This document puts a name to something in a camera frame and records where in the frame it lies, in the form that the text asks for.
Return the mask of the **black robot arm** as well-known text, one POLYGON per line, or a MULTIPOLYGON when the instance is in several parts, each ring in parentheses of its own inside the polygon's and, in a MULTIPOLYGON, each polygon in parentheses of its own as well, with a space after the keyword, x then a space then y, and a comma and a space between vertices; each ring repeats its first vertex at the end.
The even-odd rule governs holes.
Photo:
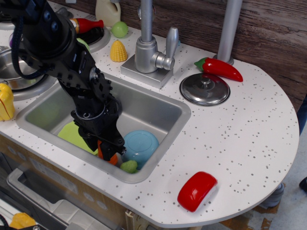
POLYGON ((57 78, 73 99, 71 112, 87 146, 111 161, 125 152, 116 124, 120 101, 111 94, 111 81, 96 67, 86 46, 77 40, 72 22, 53 11, 45 0, 3 0, 0 10, 14 24, 12 63, 24 79, 57 78))

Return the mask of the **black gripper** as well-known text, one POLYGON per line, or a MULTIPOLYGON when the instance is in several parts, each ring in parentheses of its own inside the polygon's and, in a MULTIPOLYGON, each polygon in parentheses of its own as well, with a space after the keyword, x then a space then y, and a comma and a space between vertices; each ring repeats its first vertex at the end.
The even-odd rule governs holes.
POLYGON ((81 117, 76 110, 71 112, 74 123, 79 127, 79 135, 83 138, 89 149, 95 152, 98 149, 99 158, 111 161, 116 153, 124 154, 125 141, 117 129, 117 120, 122 112, 121 105, 105 105, 101 114, 90 117, 85 114, 81 117))

